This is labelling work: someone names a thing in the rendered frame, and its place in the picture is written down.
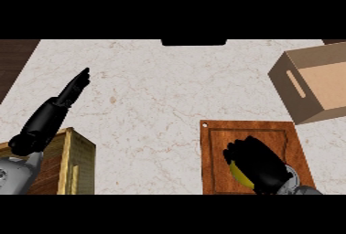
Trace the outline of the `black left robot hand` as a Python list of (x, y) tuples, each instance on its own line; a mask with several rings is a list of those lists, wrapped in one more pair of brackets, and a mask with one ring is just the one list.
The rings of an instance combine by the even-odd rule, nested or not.
[(18, 156), (41, 152), (55, 138), (69, 108), (84, 87), (90, 83), (89, 68), (78, 73), (56, 97), (52, 97), (33, 113), (21, 133), (12, 137), (7, 146)]

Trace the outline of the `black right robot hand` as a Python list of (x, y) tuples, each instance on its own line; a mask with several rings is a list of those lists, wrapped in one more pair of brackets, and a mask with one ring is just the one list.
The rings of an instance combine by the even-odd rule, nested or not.
[(231, 162), (254, 184), (257, 195), (274, 195), (291, 178), (285, 164), (266, 144), (251, 135), (228, 144), (223, 150), (228, 167)]

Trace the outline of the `yellow lemon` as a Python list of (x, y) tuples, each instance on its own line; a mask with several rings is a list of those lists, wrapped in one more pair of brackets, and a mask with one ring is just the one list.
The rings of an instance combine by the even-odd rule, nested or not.
[(238, 168), (238, 166), (235, 165), (235, 162), (231, 162), (229, 164), (229, 172), (235, 178), (235, 180), (240, 182), (240, 184), (248, 188), (254, 188), (254, 184), (250, 181), (250, 179), (245, 177), (241, 169)]

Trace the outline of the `brown wooden cutting board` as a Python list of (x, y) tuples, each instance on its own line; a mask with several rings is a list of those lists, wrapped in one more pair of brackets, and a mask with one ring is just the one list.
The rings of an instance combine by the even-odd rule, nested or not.
[(204, 195), (254, 195), (231, 175), (223, 150), (251, 135), (297, 172), (300, 184), (315, 186), (293, 122), (200, 121), (201, 179)]

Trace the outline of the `brown cardboard box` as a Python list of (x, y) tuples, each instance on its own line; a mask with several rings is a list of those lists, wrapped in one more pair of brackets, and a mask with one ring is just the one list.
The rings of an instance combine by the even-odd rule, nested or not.
[(346, 116), (346, 42), (287, 50), (268, 75), (296, 124)]

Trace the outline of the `wooden crate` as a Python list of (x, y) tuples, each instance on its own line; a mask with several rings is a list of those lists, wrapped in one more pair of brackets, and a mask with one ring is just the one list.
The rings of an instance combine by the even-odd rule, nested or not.
[[(0, 158), (28, 159), (10, 152), (0, 143)], [(69, 127), (61, 129), (43, 151), (40, 173), (27, 191), (28, 195), (95, 194), (96, 144)]]

